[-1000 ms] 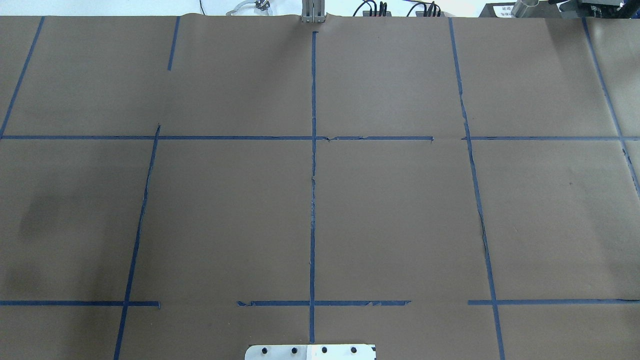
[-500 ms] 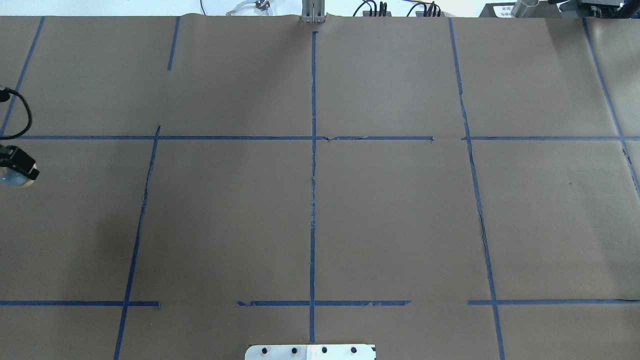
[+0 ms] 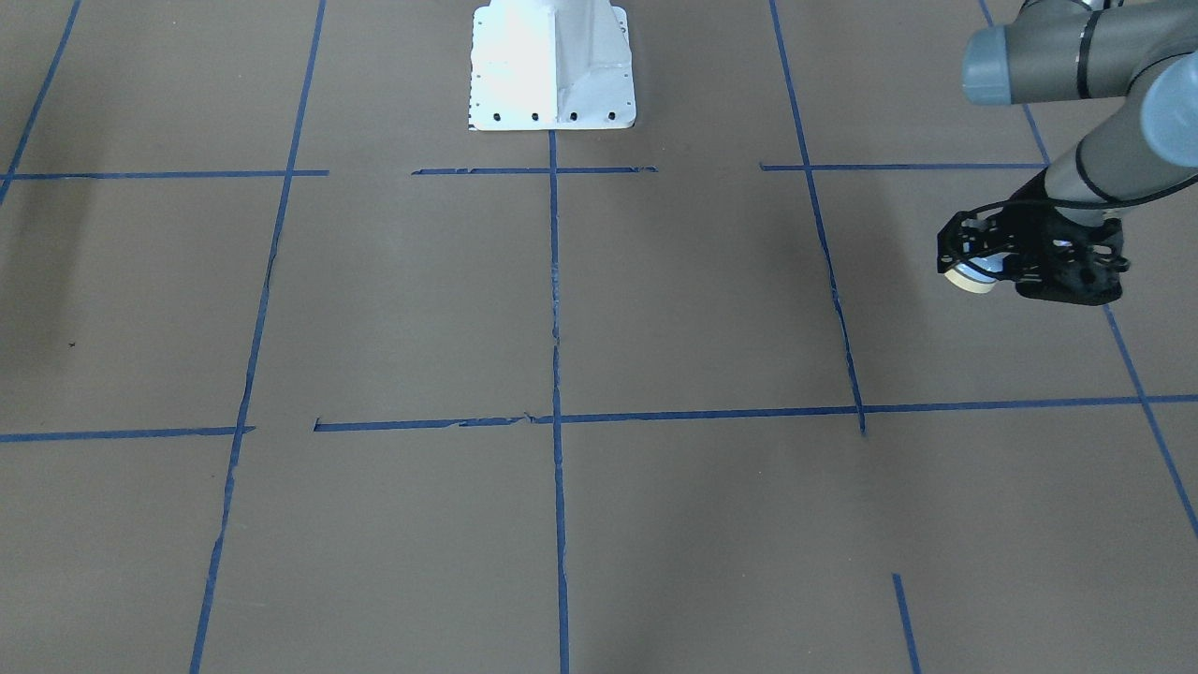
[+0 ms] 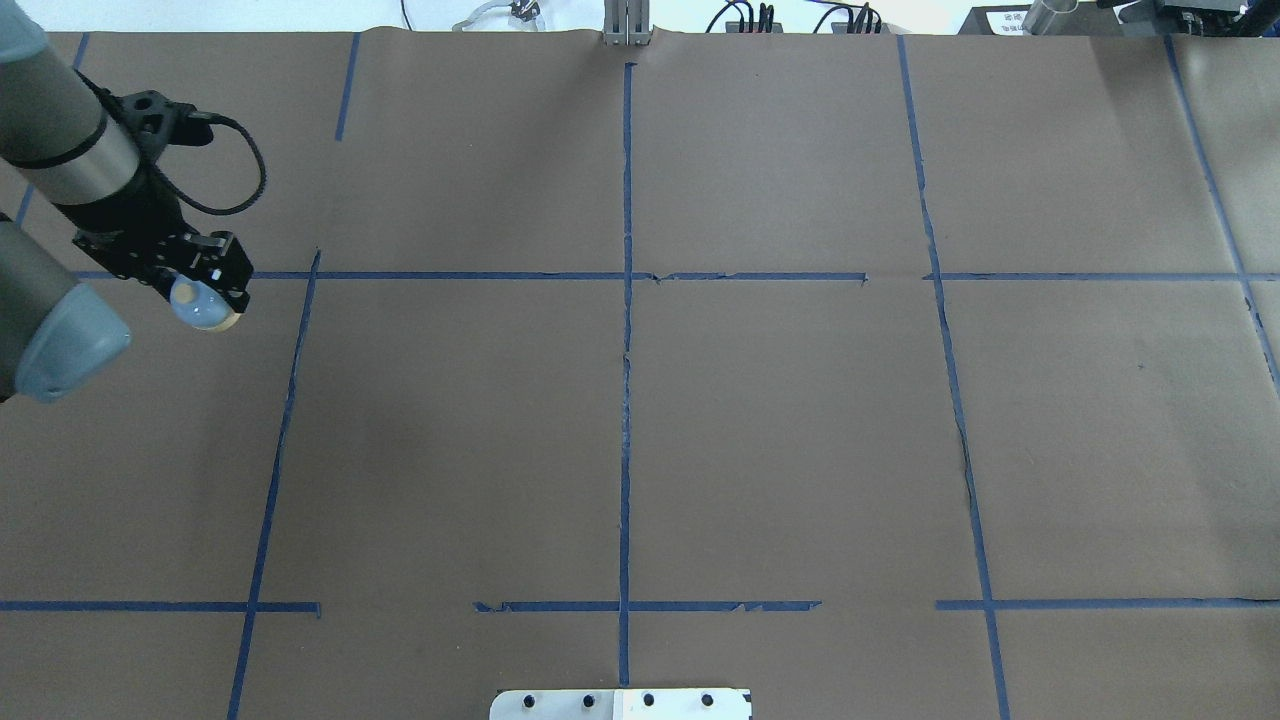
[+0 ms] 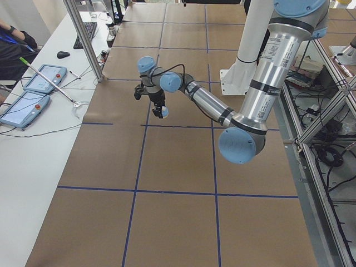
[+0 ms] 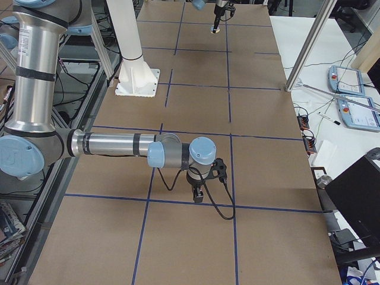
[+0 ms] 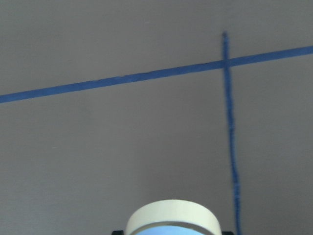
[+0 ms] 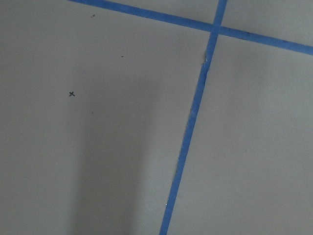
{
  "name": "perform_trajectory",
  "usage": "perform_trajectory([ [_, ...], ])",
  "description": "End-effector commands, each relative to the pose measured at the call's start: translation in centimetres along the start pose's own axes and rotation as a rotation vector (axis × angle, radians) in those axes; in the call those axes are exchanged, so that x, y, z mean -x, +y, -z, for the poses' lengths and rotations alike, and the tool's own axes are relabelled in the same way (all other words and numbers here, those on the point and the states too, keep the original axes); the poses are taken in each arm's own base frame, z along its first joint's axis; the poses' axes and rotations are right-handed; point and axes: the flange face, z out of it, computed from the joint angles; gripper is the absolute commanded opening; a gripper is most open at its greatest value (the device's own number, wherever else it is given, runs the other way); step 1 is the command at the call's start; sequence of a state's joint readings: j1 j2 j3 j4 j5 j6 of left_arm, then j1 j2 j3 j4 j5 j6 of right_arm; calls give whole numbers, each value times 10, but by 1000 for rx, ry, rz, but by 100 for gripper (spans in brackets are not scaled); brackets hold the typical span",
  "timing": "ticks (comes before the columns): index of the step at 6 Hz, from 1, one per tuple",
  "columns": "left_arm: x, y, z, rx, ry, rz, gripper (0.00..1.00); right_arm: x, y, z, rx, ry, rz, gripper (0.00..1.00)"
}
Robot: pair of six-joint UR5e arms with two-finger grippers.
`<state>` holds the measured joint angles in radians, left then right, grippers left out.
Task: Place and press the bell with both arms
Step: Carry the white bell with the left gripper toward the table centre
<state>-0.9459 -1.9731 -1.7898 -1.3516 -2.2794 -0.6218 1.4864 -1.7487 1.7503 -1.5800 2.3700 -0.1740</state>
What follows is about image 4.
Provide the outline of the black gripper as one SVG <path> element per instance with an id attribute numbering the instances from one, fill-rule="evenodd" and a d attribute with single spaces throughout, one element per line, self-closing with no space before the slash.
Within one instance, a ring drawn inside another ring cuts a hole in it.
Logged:
<path id="1" fill-rule="evenodd" d="M 229 231 L 204 234 L 175 205 L 104 200 L 72 208 L 73 243 L 105 272 L 166 295 L 179 278 L 207 286 L 244 313 L 253 264 Z"/>

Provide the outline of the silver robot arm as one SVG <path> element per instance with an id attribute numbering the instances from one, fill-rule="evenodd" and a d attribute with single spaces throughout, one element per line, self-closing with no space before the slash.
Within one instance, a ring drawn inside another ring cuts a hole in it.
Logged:
<path id="1" fill-rule="evenodd" d="M 202 147 L 216 127 L 247 129 L 154 91 L 118 96 L 65 61 L 45 29 L 3 4 L 1 155 L 74 227 L 74 246 L 110 277 L 160 293 L 198 331 L 220 332 L 250 305 L 253 264 L 228 231 L 204 233 L 184 209 L 219 214 L 160 168 L 172 146 Z M 51 404 L 119 357 L 120 315 L 3 217 L 1 393 Z"/>

